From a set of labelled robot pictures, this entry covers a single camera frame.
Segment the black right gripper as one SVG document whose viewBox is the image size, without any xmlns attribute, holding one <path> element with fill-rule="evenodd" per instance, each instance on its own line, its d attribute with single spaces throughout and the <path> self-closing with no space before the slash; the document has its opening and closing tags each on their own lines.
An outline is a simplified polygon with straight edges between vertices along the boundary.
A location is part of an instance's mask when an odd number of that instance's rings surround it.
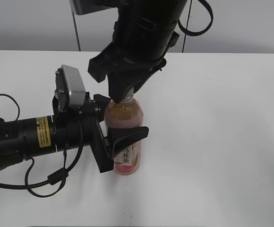
<svg viewBox="0 0 274 227">
<path fill-rule="evenodd" d="M 109 97 L 120 103 L 135 94 L 166 65 L 164 58 L 179 35 L 177 21 L 170 24 L 149 21 L 117 21 L 112 42 L 90 59 L 88 73 L 98 82 L 108 79 Z M 145 70 L 136 78 L 134 70 Z"/>
</svg>

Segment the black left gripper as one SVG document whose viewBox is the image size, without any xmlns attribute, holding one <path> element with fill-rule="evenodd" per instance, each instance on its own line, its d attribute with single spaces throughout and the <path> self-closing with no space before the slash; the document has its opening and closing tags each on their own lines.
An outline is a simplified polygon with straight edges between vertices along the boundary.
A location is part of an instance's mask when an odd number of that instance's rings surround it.
<svg viewBox="0 0 274 227">
<path fill-rule="evenodd" d="M 149 128 L 108 128 L 106 146 L 100 123 L 104 121 L 104 112 L 111 99 L 95 94 L 93 100 L 86 92 L 81 107 L 69 107 L 65 112 L 59 111 L 56 95 L 52 100 L 54 143 L 58 151 L 77 148 L 77 155 L 66 171 L 69 172 L 78 163 L 82 149 L 89 146 L 96 160 L 100 173 L 113 170 L 113 159 L 124 149 L 145 139 Z"/>
</svg>

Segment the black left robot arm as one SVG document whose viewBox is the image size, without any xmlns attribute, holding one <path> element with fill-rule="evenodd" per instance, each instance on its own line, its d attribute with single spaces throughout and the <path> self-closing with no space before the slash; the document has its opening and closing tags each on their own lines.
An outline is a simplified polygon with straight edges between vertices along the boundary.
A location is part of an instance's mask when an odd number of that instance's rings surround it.
<svg viewBox="0 0 274 227">
<path fill-rule="evenodd" d="M 52 101 L 52 116 L 5 122 L 0 119 L 0 170 L 23 161 L 64 149 L 90 146 L 101 173 L 113 170 L 114 158 L 125 148 L 146 138 L 147 127 L 109 128 L 103 135 L 100 122 L 110 99 L 100 94 L 91 100 L 86 93 L 81 107 L 60 109 Z"/>
</svg>

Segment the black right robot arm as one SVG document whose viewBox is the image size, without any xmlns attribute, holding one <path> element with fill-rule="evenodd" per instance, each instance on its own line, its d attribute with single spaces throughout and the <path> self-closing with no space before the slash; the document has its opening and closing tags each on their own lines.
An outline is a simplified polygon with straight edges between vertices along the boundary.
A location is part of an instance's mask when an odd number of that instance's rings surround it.
<svg viewBox="0 0 274 227">
<path fill-rule="evenodd" d="M 98 82 L 108 79 L 116 103 L 137 92 L 166 65 L 164 58 L 179 35 L 174 31 L 185 0 L 128 0 L 118 6 L 112 42 L 90 59 L 88 72 Z"/>
</svg>

